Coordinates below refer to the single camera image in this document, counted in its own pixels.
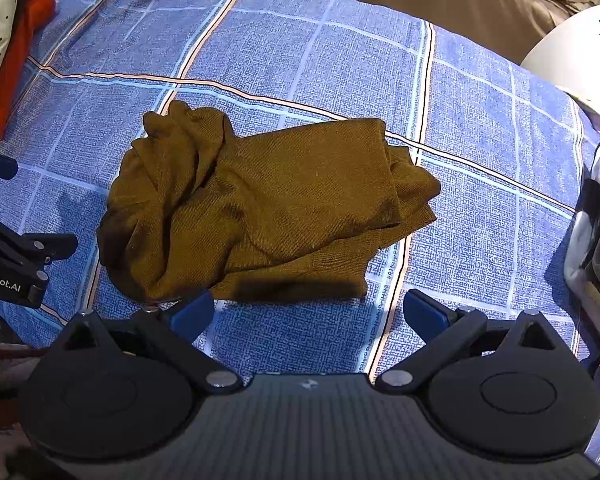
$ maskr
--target gray ribbed surface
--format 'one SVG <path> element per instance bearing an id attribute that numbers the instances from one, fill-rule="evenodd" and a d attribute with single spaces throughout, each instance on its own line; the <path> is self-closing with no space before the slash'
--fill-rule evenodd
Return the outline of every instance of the gray ribbed surface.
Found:
<path id="1" fill-rule="evenodd" d="M 414 400 L 384 396 L 362 374 L 256 376 L 240 394 L 208 400 L 183 435 L 151 456 L 64 466 L 84 480 L 579 480 L 597 473 L 583 456 L 541 466 L 472 456 L 440 437 Z"/>

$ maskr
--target orange stripe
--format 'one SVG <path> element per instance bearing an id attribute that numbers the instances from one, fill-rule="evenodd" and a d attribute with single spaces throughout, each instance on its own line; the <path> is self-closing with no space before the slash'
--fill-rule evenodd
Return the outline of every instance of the orange stripe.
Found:
<path id="1" fill-rule="evenodd" d="M 196 60 L 196 57 L 198 56 L 206 40 L 208 40 L 208 38 L 211 37 L 213 31 L 215 31 L 216 28 L 218 28 L 218 25 L 222 23 L 222 20 L 225 19 L 225 17 L 237 1 L 238 0 L 228 0 L 222 7 L 221 12 L 211 21 L 211 23 L 207 25 L 205 31 L 200 36 L 199 40 L 197 40 L 193 45 L 191 45 L 191 49 L 187 54 L 187 57 L 185 58 L 185 62 L 178 71 L 178 77 L 175 79 L 178 82 L 178 84 L 175 88 L 169 90 L 167 95 L 165 95 L 165 99 L 162 101 L 162 105 L 158 109 L 159 114 L 166 115 L 168 113 L 171 101 L 175 99 L 176 94 L 178 93 L 178 89 L 182 87 L 180 82 L 182 81 L 184 76 L 187 75 L 187 72 L 193 65 L 193 62 Z"/>
<path id="2" fill-rule="evenodd" d="M 436 33 L 433 27 L 431 27 L 429 22 L 427 23 L 427 27 L 429 29 L 429 34 L 427 35 L 427 46 L 426 46 L 426 54 L 424 56 L 425 65 L 423 67 L 424 70 L 424 79 L 421 82 L 421 97 L 422 101 L 420 104 L 420 117 L 418 118 L 418 142 L 423 143 L 425 139 L 425 134 L 427 130 L 427 117 L 429 115 L 429 88 L 431 83 L 431 66 L 433 55 L 436 46 Z M 419 166 L 422 163 L 422 158 L 420 157 L 420 153 L 422 150 L 418 150 L 416 152 L 416 160 L 414 164 Z M 411 239 L 413 238 L 413 234 L 409 235 L 402 241 L 401 245 L 401 258 L 398 260 L 398 277 L 395 282 L 394 290 L 391 291 L 391 303 L 389 305 L 389 312 L 387 314 L 386 322 L 382 327 L 382 335 L 380 337 L 380 341 L 378 343 L 378 348 L 374 353 L 372 358 L 371 367 L 369 369 L 369 379 L 371 381 L 376 380 L 376 375 L 378 374 L 378 365 L 380 364 L 380 359 L 382 358 L 382 354 L 384 353 L 384 348 L 386 347 L 387 341 L 389 339 L 389 335 L 391 333 L 391 328 L 394 324 L 395 313 L 398 310 L 398 302 L 400 300 L 400 292 L 402 291 L 402 285 L 404 284 L 404 277 L 407 273 L 407 269 L 409 267 L 409 254 L 411 248 Z"/>
<path id="3" fill-rule="evenodd" d="M 582 341 L 582 336 L 580 335 L 580 324 L 582 320 L 582 308 L 578 308 L 578 323 L 575 326 L 576 333 L 574 334 L 573 345 L 571 346 L 571 351 L 573 355 L 578 357 L 578 351 L 580 350 L 580 342 Z"/>
<path id="4" fill-rule="evenodd" d="M 50 306 L 45 305 L 44 303 L 40 305 L 40 310 L 42 310 L 43 312 L 46 312 L 47 314 L 49 314 L 50 316 L 55 317 L 62 326 L 65 326 L 67 324 L 67 321 L 65 319 L 63 319 L 60 314 L 58 314 L 55 310 L 53 310 Z"/>
<path id="5" fill-rule="evenodd" d="M 99 259 L 99 251 L 96 251 L 95 257 L 98 259 L 98 263 L 94 266 L 94 272 L 91 275 L 91 281 L 88 287 L 88 298 L 87 298 L 87 308 L 93 307 L 93 301 L 96 298 L 96 292 L 98 290 L 98 284 L 100 283 L 100 273 L 102 272 L 102 265 L 100 264 Z"/>

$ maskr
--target knit fabric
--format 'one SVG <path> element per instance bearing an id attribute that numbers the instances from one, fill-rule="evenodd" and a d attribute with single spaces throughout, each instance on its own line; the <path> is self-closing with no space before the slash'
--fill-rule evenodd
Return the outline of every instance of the knit fabric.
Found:
<path id="1" fill-rule="evenodd" d="M 29 0 L 18 18 L 4 63 L 0 67 L 0 139 L 9 119 L 11 102 L 20 73 L 29 55 L 33 33 L 54 15 L 56 0 Z"/>
<path id="2" fill-rule="evenodd" d="M 98 229 L 111 281 L 143 302 L 362 297 L 365 270 L 435 220 L 440 183 L 379 119 L 238 138 L 213 108 L 144 115 Z"/>

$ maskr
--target black metal bracket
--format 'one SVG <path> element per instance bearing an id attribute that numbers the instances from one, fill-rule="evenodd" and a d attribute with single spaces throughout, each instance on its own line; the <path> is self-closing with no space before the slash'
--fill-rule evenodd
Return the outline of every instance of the black metal bracket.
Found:
<path id="1" fill-rule="evenodd" d="M 73 234 L 19 235 L 0 222 L 0 300 L 39 308 L 49 283 L 45 266 L 77 247 Z"/>
<path id="2" fill-rule="evenodd" d="M 410 290 L 404 317 L 427 344 L 383 372 L 378 390 L 418 397 L 450 439 L 488 455 L 534 460 L 584 450 L 600 396 L 541 312 L 489 320 Z"/>
<path id="3" fill-rule="evenodd" d="M 20 391 L 20 423 L 37 446 L 80 460 L 140 453 L 177 433 L 208 396 L 243 388 L 192 345 L 214 311 L 208 291 L 172 308 L 129 320 L 87 309 L 69 321 Z"/>

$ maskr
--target red fabric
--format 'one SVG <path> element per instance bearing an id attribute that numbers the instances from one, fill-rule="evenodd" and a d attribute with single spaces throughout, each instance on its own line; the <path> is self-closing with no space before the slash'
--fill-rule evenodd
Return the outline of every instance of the red fabric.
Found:
<path id="1" fill-rule="evenodd" d="M 0 348 L 0 361 L 6 359 L 24 359 L 27 357 L 42 357 L 46 353 L 46 348 L 26 348 L 22 349 Z"/>
<path id="2" fill-rule="evenodd" d="M 56 10 L 56 0 L 29 0 L 11 35 L 11 41 L 0 67 L 0 139 L 9 119 L 11 101 L 20 73 L 29 55 L 33 33 L 46 25 Z"/>

